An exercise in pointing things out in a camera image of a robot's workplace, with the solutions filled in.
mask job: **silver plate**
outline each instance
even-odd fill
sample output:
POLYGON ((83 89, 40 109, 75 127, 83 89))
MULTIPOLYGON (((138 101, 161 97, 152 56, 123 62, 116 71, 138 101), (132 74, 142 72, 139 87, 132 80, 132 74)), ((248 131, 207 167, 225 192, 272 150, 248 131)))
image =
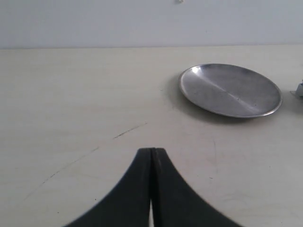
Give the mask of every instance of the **silver plate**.
POLYGON ((280 89, 268 78, 227 64, 194 66, 180 75, 179 86, 192 103, 229 117, 266 116, 283 100, 280 89))

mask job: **plate rim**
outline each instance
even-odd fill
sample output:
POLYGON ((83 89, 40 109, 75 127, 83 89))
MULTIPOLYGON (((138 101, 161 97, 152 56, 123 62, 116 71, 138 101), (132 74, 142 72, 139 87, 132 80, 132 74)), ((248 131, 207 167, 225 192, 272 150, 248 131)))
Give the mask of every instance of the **plate rim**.
POLYGON ((223 64, 223 63, 205 63, 205 64, 199 64, 199 65, 195 65, 195 66, 192 66, 186 70, 184 70, 179 78, 178 78, 178 85, 179 85, 179 89, 181 90, 181 93, 186 97, 186 99, 188 101, 190 101, 191 103, 195 104, 196 106, 204 109, 204 110, 207 110, 209 112, 212 112, 212 113, 215 113, 215 114, 218 114, 218 115, 221 115, 221 116, 226 116, 226 117, 233 117, 233 118, 257 118, 257 117, 264 117, 264 116, 268 116, 268 115, 271 115, 273 114, 274 112, 276 112, 282 105, 283 103, 283 94, 282 94, 282 91, 280 90, 280 88, 272 81, 270 80, 269 78, 267 78, 266 76, 256 72, 256 71, 253 71, 253 70, 250 70, 250 69, 247 69, 247 68, 244 68, 244 67, 241 67, 241 66, 237 66, 237 65, 231 65, 231 64, 223 64), (233 66, 233 67, 237 67, 237 68, 241 68, 241 69, 245 69, 245 70, 248 70, 248 71, 251 71, 251 72, 254 72, 254 73, 257 73, 259 74, 260 76, 262 76, 263 78, 265 78, 266 80, 268 80, 271 84, 274 85, 274 87, 276 88, 276 90, 278 91, 279 93, 279 103, 277 104, 277 106, 272 109, 271 111, 268 111, 266 113, 262 113, 262 114, 255 114, 255 115, 248 115, 248 116, 243 116, 243 115, 233 115, 233 114, 225 114, 225 113, 221 113, 221 112, 218 112, 218 111, 214 111, 214 110, 211 110, 211 109, 208 109, 208 108, 204 108, 196 103, 194 103, 192 100, 190 100, 190 98, 186 95, 185 93, 185 90, 182 88, 182 83, 181 83, 181 80, 183 78, 183 76, 188 72, 190 71, 192 68, 195 68, 195 67, 201 67, 201 66, 206 66, 206 65, 225 65, 225 66, 233 66))

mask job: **white table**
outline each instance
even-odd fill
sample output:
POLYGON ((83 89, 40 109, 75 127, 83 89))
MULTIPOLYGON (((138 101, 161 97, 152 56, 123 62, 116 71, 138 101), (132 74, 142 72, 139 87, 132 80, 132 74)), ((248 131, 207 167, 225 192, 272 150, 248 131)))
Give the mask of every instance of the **white table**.
POLYGON ((164 147, 245 227, 301 227, 303 103, 289 91, 302 78, 303 45, 2 50, 0 226, 63 226, 115 186, 138 148, 164 147), (267 76, 282 107, 245 121, 195 107, 177 78, 210 62, 267 76))

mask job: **white wall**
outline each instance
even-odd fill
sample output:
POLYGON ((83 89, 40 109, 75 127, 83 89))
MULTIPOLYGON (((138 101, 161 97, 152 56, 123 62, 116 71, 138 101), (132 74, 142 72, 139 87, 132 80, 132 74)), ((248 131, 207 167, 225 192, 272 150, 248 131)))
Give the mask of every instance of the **white wall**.
POLYGON ((0 0, 0 48, 303 43, 303 0, 0 0))

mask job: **scratch mark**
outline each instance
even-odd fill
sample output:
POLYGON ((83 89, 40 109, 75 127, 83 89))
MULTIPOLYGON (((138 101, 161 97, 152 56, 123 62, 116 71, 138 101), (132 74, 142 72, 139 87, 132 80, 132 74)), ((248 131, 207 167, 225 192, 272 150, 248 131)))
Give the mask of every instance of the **scratch mark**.
POLYGON ((59 169, 58 171, 56 171, 54 174, 50 175, 48 178, 46 178, 41 184, 39 184, 33 191, 31 191, 23 200, 23 202, 25 200, 27 200, 29 197, 31 197, 33 194, 35 194, 35 192, 41 188, 46 182, 48 182, 52 177, 54 177, 56 174, 60 173, 62 170, 67 169, 68 167, 70 167, 71 165, 75 164, 76 162, 80 161, 81 159, 85 158, 86 156, 92 154, 93 152, 95 152, 96 150, 99 149, 99 146, 96 147, 95 149, 91 150, 89 153, 86 153, 84 155, 82 155, 80 158, 76 159, 73 162, 70 162, 69 164, 63 166, 61 169, 59 169))
POLYGON ((213 143, 214 143, 214 164, 216 166, 216 173, 219 172, 218 169, 218 161, 217 161, 217 146, 216 146, 216 141, 213 139, 213 143))
POLYGON ((119 134, 119 135, 113 137, 113 140, 114 140, 114 139, 117 139, 117 138, 120 137, 120 136, 123 136, 124 134, 126 134, 126 133, 128 133, 128 132, 130 132, 130 131, 132 131, 132 130, 135 130, 135 129, 141 127, 141 126, 144 126, 144 125, 146 125, 146 124, 147 124, 147 122, 145 122, 144 124, 140 124, 140 125, 138 125, 138 126, 136 126, 136 127, 133 127, 133 128, 131 128, 131 129, 125 131, 125 132, 122 132, 121 134, 119 134))

